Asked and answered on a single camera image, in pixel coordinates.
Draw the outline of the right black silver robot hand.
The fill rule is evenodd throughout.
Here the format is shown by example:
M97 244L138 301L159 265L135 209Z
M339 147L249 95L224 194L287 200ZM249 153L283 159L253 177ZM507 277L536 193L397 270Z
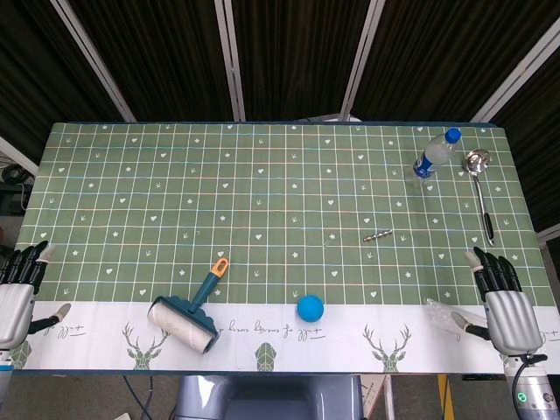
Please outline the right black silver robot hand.
M475 247L466 251L485 309L486 326L475 325L457 311L451 319L459 329L492 342L505 356L535 354L543 345L533 305L514 266L505 257Z

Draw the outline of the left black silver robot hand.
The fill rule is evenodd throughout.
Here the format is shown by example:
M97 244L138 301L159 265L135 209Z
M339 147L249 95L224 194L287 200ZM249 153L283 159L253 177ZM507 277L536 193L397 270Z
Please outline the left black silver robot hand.
M15 250L1 261L1 350L13 350L28 335L61 322L71 309L63 304L47 318L32 319L36 297L55 247L49 241Z

